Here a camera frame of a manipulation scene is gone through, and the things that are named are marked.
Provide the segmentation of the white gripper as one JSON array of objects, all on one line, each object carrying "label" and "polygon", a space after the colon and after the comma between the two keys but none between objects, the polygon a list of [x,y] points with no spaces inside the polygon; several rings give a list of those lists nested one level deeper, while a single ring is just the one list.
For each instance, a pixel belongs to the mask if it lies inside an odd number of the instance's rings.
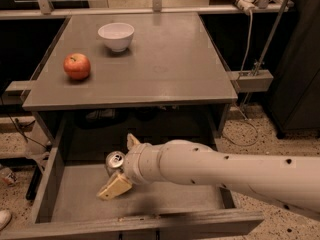
[{"label": "white gripper", "polygon": [[116,171],[97,193],[101,200],[111,200],[118,197],[136,185],[151,184],[163,181],[158,165],[158,153],[160,145],[149,143],[140,144],[140,141],[132,134],[127,134],[127,149],[123,170]]}]

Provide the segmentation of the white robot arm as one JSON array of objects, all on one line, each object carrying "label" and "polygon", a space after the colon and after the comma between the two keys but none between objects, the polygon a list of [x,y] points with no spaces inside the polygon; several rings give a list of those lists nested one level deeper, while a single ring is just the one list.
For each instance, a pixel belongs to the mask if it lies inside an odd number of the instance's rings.
[{"label": "white robot arm", "polygon": [[293,213],[320,219],[320,158],[221,153],[186,140],[160,145],[127,135],[126,154],[106,158],[111,174],[97,197],[111,200],[135,185],[170,182],[222,187]]}]

